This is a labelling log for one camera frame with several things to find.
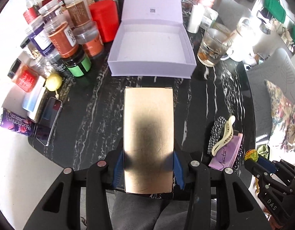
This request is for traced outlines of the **green label black jar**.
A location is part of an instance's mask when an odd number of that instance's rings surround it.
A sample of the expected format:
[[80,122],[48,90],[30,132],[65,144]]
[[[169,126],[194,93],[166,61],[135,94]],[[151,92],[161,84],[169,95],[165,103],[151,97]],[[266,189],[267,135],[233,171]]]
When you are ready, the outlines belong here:
[[74,55],[64,59],[64,62],[75,77],[84,76],[91,69],[91,61],[82,48],[78,49]]

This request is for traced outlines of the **cream claw hair clip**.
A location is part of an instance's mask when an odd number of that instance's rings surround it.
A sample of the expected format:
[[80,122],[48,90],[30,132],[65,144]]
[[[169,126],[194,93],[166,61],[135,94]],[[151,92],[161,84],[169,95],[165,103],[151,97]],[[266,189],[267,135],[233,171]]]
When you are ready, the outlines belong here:
[[212,156],[216,156],[217,152],[224,147],[227,143],[229,143],[233,137],[233,124],[235,122],[235,116],[231,115],[229,119],[224,123],[224,132],[223,136],[220,138],[219,141],[215,143],[212,147]]

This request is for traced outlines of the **floral cushion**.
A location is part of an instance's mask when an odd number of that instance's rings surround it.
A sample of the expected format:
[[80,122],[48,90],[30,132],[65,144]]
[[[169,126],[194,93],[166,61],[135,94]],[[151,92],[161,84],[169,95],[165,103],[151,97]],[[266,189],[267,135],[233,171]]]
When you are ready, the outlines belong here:
[[288,99],[280,87],[266,80],[270,97],[272,128],[268,145],[286,152],[295,152],[295,103]]

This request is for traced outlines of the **green tote bag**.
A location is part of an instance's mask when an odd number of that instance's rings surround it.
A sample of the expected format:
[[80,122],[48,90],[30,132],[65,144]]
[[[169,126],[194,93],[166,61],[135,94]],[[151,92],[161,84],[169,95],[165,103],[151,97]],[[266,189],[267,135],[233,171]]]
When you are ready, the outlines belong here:
[[269,20],[274,18],[280,23],[284,23],[286,18],[286,11],[278,0],[263,0],[263,9],[261,14],[264,18]]

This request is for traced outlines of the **red label black cap bottle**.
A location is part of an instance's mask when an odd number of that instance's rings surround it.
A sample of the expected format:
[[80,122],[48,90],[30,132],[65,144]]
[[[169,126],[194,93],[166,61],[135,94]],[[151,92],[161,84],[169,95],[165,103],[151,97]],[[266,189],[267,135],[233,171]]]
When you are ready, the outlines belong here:
[[31,92],[39,79],[39,74],[18,58],[11,65],[7,76],[24,92]]

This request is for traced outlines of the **gold rectangular box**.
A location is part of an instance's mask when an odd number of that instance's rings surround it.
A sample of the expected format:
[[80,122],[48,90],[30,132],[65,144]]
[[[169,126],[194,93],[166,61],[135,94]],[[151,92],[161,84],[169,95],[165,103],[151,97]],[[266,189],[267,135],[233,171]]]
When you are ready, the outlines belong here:
[[123,149],[126,193],[159,194],[172,191],[172,88],[125,89]]

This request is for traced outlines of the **purple label jar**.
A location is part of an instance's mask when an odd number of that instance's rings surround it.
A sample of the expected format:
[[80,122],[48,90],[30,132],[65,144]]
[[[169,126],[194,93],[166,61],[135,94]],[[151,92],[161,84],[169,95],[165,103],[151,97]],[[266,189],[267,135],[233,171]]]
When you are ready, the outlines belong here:
[[38,16],[28,25],[26,32],[33,45],[42,56],[46,57],[54,50],[54,46],[45,32],[44,26],[42,16]]

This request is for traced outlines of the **glass mug with spoon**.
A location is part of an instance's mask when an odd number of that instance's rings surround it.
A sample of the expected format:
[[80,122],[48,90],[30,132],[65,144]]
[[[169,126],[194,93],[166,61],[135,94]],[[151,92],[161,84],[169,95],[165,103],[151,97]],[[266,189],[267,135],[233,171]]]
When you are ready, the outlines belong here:
[[228,60],[233,51],[230,50],[232,40],[217,29],[205,31],[197,52],[198,60],[207,67],[214,67],[220,60]]

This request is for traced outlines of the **yellow green flower hair clip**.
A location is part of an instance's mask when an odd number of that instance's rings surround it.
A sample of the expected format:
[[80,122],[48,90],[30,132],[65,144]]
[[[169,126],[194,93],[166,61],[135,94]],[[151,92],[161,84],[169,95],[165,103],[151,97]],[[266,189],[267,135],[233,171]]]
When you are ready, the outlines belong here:
[[259,154],[257,152],[256,149],[251,149],[251,150],[248,150],[246,153],[245,153],[245,156],[244,156],[244,160],[252,160],[254,162],[257,162],[258,161],[258,158],[259,158]]

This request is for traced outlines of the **purple blue monkey can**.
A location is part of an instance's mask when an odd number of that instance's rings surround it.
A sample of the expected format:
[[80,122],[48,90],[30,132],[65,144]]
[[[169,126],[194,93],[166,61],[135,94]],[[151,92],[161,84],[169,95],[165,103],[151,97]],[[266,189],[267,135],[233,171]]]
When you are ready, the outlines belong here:
[[20,135],[32,136],[35,123],[28,118],[21,117],[11,110],[1,108],[0,127]]

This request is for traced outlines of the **white electric kettle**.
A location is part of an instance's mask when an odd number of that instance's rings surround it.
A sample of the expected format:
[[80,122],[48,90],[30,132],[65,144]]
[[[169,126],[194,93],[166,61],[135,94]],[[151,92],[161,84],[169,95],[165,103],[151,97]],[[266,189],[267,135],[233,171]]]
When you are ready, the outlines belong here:
[[253,47],[270,33],[270,29],[267,28],[262,19],[258,17],[242,17],[231,34],[232,45],[227,54],[230,59],[241,62],[253,53]]

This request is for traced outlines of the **grey leaf pattern chair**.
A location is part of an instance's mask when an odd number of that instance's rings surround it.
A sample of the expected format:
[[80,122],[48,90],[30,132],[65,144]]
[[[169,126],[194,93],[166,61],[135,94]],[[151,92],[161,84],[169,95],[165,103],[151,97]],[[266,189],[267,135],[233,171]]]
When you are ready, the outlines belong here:
[[247,72],[254,105],[256,137],[267,138],[272,128],[271,103],[266,81],[278,86],[284,96],[295,104],[295,68],[288,53],[278,48],[262,64]]

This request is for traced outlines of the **black white gingham scrunchie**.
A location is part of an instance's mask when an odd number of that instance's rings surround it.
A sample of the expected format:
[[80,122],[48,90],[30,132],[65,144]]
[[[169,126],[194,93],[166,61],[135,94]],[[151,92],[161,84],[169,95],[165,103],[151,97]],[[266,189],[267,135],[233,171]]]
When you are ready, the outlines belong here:
[[208,142],[207,153],[209,155],[212,154],[213,146],[223,137],[224,124],[226,123],[226,119],[223,116],[218,117],[212,126],[211,135]]

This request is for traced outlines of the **red cylindrical canister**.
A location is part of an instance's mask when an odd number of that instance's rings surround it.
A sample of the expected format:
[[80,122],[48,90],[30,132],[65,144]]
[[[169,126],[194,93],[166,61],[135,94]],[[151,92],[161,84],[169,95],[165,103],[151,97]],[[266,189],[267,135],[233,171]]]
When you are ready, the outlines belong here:
[[113,0],[102,0],[89,5],[89,9],[103,42],[112,42],[119,28],[116,3]]

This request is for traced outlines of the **white cylindrical bottle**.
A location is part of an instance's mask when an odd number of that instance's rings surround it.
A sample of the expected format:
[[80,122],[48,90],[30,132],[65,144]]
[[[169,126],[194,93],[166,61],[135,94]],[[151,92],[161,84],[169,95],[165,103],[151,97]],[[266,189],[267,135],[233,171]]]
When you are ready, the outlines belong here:
[[196,34],[205,14],[205,7],[202,4],[195,4],[192,7],[187,31]]

